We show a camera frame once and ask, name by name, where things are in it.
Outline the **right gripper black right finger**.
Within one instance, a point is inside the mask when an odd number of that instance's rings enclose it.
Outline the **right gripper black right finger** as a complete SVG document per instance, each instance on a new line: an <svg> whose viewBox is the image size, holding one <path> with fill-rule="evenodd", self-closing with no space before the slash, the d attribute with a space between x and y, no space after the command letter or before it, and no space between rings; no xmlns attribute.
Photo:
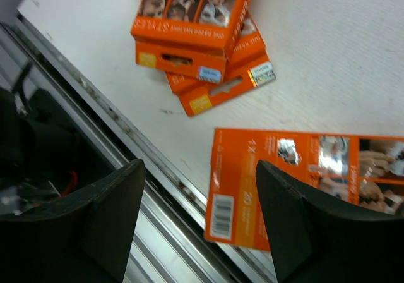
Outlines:
<svg viewBox="0 0 404 283"><path fill-rule="evenodd" d="M260 160L256 186L279 282L402 282L403 218L317 190Z"/></svg>

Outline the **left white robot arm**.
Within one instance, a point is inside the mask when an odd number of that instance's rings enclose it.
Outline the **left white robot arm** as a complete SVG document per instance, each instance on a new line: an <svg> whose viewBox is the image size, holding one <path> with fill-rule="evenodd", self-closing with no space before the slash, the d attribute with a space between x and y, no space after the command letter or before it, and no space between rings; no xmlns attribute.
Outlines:
<svg viewBox="0 0 404 283"><path fill-rule="evenodd" d="M19 215L62 198L114 171L45 90L28 110L1 89L1 214Z"/></svg>

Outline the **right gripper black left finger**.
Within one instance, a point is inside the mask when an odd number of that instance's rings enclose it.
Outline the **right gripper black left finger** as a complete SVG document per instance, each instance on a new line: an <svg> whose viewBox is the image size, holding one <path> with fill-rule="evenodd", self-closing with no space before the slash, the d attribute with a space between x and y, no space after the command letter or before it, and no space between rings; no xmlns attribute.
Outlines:
<svg viewBox="0 0 404 283"><path fill-rule="evenodd" d="M60 199L1 216L1 282L122 282L144 185L137 159Z"/></svg>

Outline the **orange razor pack top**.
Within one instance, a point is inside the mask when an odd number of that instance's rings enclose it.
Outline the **orange razor pack top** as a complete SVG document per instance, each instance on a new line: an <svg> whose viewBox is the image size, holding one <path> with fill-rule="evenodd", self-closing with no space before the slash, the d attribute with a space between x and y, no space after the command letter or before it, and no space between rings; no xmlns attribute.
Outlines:
<svg viewBox="0 0 404 283"><path fill-rule="evenodd" d="M131 29L136 64L197 77L223 74L251 0L141 0Z"/></svg>

